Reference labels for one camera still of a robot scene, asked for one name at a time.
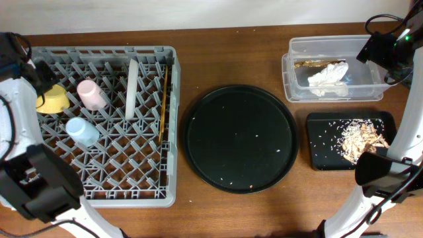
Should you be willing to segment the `pink plastic cup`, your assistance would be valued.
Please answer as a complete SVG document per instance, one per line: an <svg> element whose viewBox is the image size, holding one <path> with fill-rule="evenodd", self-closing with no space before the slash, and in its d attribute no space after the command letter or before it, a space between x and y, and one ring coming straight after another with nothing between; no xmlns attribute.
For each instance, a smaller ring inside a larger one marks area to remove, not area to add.
<svg viewBox="0 0 423 238"><path fill-rule="evenodd" d="M90 79L81 81L77 86L77 94L88 110L96 111L106 106L106 101L100 95L101 92L101 88Z"/></svg>

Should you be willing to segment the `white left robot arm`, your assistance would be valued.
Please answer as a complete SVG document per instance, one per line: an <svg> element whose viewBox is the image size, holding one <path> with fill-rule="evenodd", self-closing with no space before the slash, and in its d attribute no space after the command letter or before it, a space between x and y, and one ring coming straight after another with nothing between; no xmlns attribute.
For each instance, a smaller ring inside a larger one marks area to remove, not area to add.
<svg viewBox="0 0 423 238"><path fill-rule="evenodd" d="M27 220L61 227L74 237L125 237L85 199L78 174L42 138L37 99L58 83L44 61L32 61L30 42L1 33L1 201Z"/></svg>

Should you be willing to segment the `yellow bowl with food scraps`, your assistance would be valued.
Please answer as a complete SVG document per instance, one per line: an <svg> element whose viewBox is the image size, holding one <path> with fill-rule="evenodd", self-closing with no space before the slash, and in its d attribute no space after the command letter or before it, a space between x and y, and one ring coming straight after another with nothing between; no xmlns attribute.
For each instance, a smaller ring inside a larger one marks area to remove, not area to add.
<svg viewBox="0 0 423 238"><path fill-rule="evenodd" d="M59 85L54 85L49 91L39 96L36 101L36 111L41 114L61 113L69 106L67 91Z"/></svg>

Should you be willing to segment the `rice and food scraps pile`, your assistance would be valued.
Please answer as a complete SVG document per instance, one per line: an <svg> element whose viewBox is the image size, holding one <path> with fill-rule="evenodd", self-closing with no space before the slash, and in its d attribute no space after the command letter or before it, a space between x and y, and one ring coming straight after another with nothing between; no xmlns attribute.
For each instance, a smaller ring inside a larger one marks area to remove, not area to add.
<svg viewBox="0 0 423 238"><path fill-rule="evenodd" d="M312 158L355 165L365 152L376 153L390 147L380 119L317 120L311 123Z"/></svg>

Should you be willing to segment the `grey round plate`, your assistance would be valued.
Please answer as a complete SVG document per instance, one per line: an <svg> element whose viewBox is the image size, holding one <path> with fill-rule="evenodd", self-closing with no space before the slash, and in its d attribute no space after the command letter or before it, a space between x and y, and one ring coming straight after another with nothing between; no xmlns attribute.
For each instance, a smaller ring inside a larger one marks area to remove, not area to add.
<svg viewBox="0 0 423 238"><path fill-rule="evenodd" d="M131 59L128 69L128 86L126 90L126 112L125 119L131 120L135 113L135 94L137 92L138 64Z"/></svg>

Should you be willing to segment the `light blue plastic cup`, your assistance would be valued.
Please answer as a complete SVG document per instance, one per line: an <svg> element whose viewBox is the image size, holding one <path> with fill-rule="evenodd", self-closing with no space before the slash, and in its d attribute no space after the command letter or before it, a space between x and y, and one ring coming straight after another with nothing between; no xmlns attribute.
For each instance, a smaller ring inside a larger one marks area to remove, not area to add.
<svg viewBox="0 0 423 238"><path fill-rule="evenodd" d="M100 137L97 128L80 117L71 118L65 125L65 131L74 142L86 147L92 146Z"/></svg>

